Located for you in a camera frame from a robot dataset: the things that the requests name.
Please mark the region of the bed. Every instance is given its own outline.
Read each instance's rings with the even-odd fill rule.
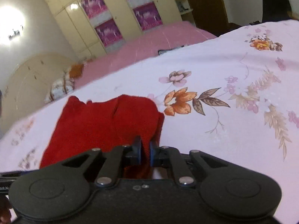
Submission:
[[[121,94],[151,98],[165,120],[160,145],[198,149],[275,179],[275,217],[299,213],[298,21],[246,26],[95,80],[72,95],[103,102]],[[184,97],[176,99],[177,92]],[[15,123],[0,141],[0,172],[31,170],[68,99]]]

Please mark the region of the red garment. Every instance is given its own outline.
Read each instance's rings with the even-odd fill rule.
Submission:
[[[144,154],[149,159],[149,142],[159,143],[164,115],[155,103],[143,97],[121,95],[107,102],[87,104],[70,97],[57,122],[40,167],[99,147],[103,152],[118,145],[132,144],[140,136]],[[137,177],[146,177],[149,164]]]

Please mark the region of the silver rivet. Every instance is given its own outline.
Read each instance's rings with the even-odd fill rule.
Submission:
[[[140,185],[135,185],[135,186],[133,186],[133,189],[134,189],[134,190],[137,190],[137,191],[138,191],[138,190],[141,190],[141,186],[140,186]]]
[[[108,177],[102,177],[97,179],[97,183],[100,185],[107,185],[112,183],[112,179]]]
[[[183,185],[189,185],[189,184],[194,183],[194,179],[191,177],[188,177],[188,176],[181,177],[181,178],[179,178],[178,181]]]

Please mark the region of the shelf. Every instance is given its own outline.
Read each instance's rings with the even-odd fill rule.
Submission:
[[[187,14],[187,13],[191,13],[193,11],[193,9],[188,9],[188,10],[185,10],[183,12],[180,12],[181,16],[184,15],[184,14]]]

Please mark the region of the wooden door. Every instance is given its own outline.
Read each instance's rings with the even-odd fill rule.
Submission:
[[[216,36],[228,31],[228,19],[223,0],[189,0],[198,28]]]

